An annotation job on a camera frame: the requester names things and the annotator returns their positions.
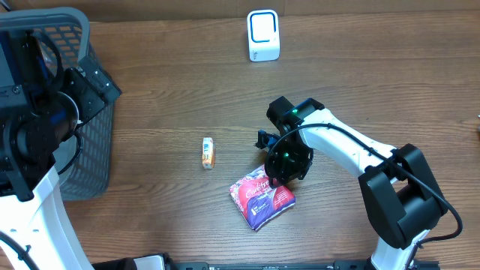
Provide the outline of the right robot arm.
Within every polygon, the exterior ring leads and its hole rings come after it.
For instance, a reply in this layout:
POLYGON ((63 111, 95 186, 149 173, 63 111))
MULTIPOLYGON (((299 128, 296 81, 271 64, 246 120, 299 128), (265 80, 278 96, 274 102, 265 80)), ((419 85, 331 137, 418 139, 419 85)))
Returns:
POLYGON ((421 150, 371 139, 339 121, 313 98, 295 106, 285 97, 270 103, 267 118, 276 134, 258 133, 256 147, 267 149, 265 170, 271 185, 303 179, 322 152, 358 179, 370 225, 379 236, 361 269, 438 269, 415 256, 433 239, 428 233, 451 207, 421 150))

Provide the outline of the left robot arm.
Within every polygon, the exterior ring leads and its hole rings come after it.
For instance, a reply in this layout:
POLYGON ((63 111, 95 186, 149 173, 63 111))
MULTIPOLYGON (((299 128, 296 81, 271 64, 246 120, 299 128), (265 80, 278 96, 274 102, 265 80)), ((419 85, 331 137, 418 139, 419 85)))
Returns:
POLYGON ((1 247, 16 269, 90 269, 66 215, 55 151, 121 94, 89 56, 48 67, 40 31, 1 33, 1 247))

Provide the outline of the small orange box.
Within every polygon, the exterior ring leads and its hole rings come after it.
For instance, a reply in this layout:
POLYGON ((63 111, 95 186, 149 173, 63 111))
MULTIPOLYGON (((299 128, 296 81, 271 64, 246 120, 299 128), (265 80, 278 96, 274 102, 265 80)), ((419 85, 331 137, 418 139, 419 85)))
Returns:
POLYGON ((204 169, 212 169, 215 165, 215 143, 211 137, 202 140, 202 166, 204 169))

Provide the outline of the red purple pad pack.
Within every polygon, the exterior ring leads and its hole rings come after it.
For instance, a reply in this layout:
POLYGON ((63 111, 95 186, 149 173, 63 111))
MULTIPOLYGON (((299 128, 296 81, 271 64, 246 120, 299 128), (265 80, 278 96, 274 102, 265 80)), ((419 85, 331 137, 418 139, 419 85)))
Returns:
POLYGON ((270 185, 264 165, 233 183, 229 195, 247 225, 255 231, 296 204, 295 195, 287 187, 270 185))

